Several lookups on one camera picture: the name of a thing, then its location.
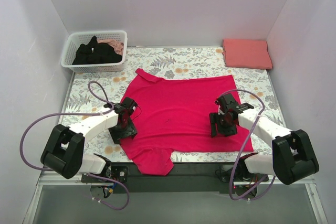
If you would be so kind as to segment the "magenta t shirt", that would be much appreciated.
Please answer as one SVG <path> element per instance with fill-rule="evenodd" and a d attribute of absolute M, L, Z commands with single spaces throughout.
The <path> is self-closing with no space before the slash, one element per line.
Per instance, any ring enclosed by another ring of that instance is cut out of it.
<path fill-rule="evenodd" d="M 235 152 L 247 139 L 248 130 L 211 137 L 209 114 L 217 112 L 216 98 L 236 89 L 233 76 L 187 80 L 166 80 L 136 70 L 125 97 L 140 108 L 134 138 L 121 140 L 121 147 L 141 174 L 167 175 L 173 168 L 171 155 L 177 152 Z"/>

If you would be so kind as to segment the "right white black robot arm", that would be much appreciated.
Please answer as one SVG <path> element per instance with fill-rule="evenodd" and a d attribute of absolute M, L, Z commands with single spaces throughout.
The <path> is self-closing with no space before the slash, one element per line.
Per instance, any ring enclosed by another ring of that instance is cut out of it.
<path fill-rule="evenodd" d="M 308 134 L 290 130 L 261 115 L 248 103 L 239 104 L 232 94 L 222 94 L 215 103 L 216 113 L 210 113 L 211 136 L 236 136 L 238 128 L 247 129 L 272 149 L 272 154 L 251 153 L 238 155 L 232 176 L 251 180 L 256 174 L 276 176 L 290 185 L 317 173 L 320 169 Z"/>

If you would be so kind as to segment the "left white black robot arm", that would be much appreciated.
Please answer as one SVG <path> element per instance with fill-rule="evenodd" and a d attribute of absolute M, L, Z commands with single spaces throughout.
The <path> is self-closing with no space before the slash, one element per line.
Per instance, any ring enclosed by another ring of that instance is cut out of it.
<path fill-rule="evenodd" d="M 124 138 L 134 138 L 138 132 L 131 115 L 137 107 L 133 99 L 126 97 L 121 103 L 105 104 L 96 116 L 70 126 L 56 125 L 41 155 L 41 163 L 66 179 L 79 173 L 92 173 L 98 181 L 108 181 L 112 176 L 111 161 L 99 154 L 85 154 L 85 143 L 106 130 L 115 144 Z"/>

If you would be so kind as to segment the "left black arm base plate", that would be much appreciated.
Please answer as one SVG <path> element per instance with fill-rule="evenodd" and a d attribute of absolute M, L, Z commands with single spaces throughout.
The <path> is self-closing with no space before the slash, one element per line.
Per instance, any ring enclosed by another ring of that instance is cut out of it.
<path fill-rule="evenodd" d="M 103 170 L 101 174 L 98 174 L 98 176 L 102 177 L 102 179 L 82 174 L 81 182 L 82 183 L 104 183 L 104 182 L 109 183 L 110 181 L 107 180 L 107 178 L 109 178 L 109 179 L 117 180 L 121 183 L 125 183 L 127 181 L 127 176 L 128 176 L 128 167 L 127 166 L 109 166 L 108 168 Z"/>

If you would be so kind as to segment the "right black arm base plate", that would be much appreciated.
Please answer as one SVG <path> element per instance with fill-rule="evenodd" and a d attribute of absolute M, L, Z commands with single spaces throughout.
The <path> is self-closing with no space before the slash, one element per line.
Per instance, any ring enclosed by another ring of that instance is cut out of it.
<path fill-rule="evenodd" d="M 233 165 L 221 165 L 215 171 L 215 176 L 222 182 L 228 183 L 233 171 Z M 237 167 L 233 175 L 234 182 L 256 183 L 264 177 L 263 174 L 253 174 L 244 168 Z"/>

